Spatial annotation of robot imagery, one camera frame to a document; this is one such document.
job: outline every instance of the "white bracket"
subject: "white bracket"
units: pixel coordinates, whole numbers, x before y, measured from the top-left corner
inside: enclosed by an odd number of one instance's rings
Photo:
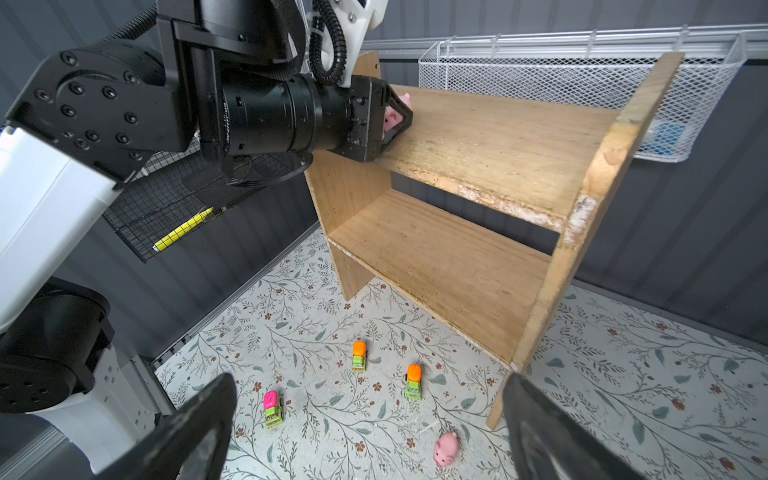
[[[678,36],[677,40],[674,42],[672,51],[680,51],[680,47],[683,46],[683,42],[688,37],[689,33],[690,33],[690,30],[688,29],[688,25],[683,25],[682,27],[680,27],[680,36]]]
[[[340,87],[349,87],[352,81],[352,70],[360,55],[362,41],[368,31],[378,27],[382,22],[388,2],[389,0],[368,0],[363,7],[358,0],[330,0],[346,40],[346,67],[344,76],[338,83]],[[323,30],[323,67],[327,70],[331,65],[333,65],[333,44],[326,27]]]
[[[592,33],[589,34],[589,40],[587,40],[587,51],[584,53],[584,58],[589,58],[589,55],[592,53],[592,45],[594,45],[594,40],[597,36],[597,29],[593,30]]]

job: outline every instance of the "leaf pattern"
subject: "leaf pattern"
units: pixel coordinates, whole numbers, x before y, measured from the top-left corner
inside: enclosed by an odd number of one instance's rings
[[[364,340],[365,372],[350,369]],[[403,397],[410,363],[422,400]],[[238,381],[221,478],[516,478],[508,431],[485,419],[507,370],[374,279],[344,300],[318,230],[157,371],[176,405],[213,377]],[[570,287],[529,379],[643,475],[765,478],[768,359]],[[264,425],[276,390],[282,425]],[[459,435],[445,470],[439,436]]]

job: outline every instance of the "black motor joint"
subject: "black motor joint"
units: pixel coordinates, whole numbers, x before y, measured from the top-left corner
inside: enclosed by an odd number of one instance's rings
[[[341,88],[304,74],[274,81],[240,71],[223,80],[222,90],[231,157],[331,150],[370,162],[412,121],[412,112],[378,78],[353,76],[350,88]],[[387,106],[404,118],[382,137]]]

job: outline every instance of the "white wire basket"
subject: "white wire basket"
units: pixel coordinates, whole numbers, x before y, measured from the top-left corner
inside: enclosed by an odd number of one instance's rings
[[[509,35],[437,41],[419,59],[419,87],[620,109],[664,51],[686,51],[685,28],[656,38],[643,31]],[[687,53],[651,122],[637,158],[688,158],[715,105],[746,60],[744,36],[704,56]]]

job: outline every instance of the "pink toy in gripper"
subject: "pink toy in gripper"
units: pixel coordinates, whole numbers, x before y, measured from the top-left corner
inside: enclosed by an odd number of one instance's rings
[[[402,100],[402,103],[406,104],[406,107],[412,108],[410,94],[404,94],[400,97],[400,100]],[[386,133],[402,121],[402,115],[397,113],[392,107],[387,107],[384,110],[384,133]]]
[[[437,441],[433,458],[438,467],[447,467],[451,465],[457,453],[458,439],[456,438],[456,432],[447,432]]]

